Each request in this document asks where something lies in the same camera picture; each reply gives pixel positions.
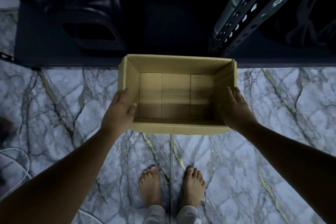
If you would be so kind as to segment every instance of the gray pants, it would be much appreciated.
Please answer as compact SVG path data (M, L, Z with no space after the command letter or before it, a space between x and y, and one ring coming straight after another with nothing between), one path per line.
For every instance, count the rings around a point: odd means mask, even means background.
M142 224L165 224L166 212L160 205L152 205L148 208ZM191 205L184 206L176 217L177 224L202 224L197 216L197 209Z

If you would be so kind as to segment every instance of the hand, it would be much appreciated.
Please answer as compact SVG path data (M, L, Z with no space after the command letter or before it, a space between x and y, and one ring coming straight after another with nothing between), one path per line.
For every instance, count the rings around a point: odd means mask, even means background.
M225 124L238 133L240 133L246 126L257 124L257 119L250 111L238 87L234 88L234 94L230 87L228 87L227 93L229 101L222 106L221 110Z
M119 90L114 95L103 117L101 131L119 137L132 124L137 104L126 104L127 92L127 89Z

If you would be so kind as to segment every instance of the left hand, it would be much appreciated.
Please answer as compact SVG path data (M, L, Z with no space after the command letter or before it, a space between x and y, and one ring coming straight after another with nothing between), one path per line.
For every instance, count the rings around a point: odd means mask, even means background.
M110 106L108 107L100 130L119 137L132 124L137 104L126 104L128 90L119 90L114 95Z

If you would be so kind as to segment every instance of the marble floor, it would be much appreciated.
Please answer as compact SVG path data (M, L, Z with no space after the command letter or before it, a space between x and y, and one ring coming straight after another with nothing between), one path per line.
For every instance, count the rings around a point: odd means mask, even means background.
M13 50L13 18L0 12L0 51ZM336 155L336 68L239 69L238 86L258 121L304 144ZM19 147L34 177L99 128L117 90L117 71L55 68L31 71L0 62L0 116L13 122L0 149ZM23 166L16 151L6 154ZM206 181L198 208L203 223L324 223L241 135L154 135L127 131L111 149L81 209L105 224L141 223L145 208L137 181L143 169L160 170L164 207L174 223L185 168ZM23 177L0 157L0 196ZM78 213L73 223L95 223Z

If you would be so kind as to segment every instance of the finger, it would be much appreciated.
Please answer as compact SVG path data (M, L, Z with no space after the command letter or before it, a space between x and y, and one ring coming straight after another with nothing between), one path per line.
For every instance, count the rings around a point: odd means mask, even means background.
M233 96L233 94L232 94L232 90L231 90L230 87L227 88L227 94L228 94L228 96L229 96L229 100L230 100L231 102L236 102L236 99L235 99L235 97Z
M122 90L118 90L118 91L114 94L113 99L112 99L112 102L111 102L112 104L115 104L115 103L118 103L118 102L119 102L121 92L122 92Z
M236 95L235 95L236 101L239 103L245 103L245 99L243 98L239 88L235 87L234 90L236 92Z
M120 93L119 102L126 103L127 102L127 94L128 94L128 89L126 88Z
M132 115L134 117L135 115L135 110L137 109L137 104L136 103L133 103L131 104L131 106L129 107L128 109L128 114Z

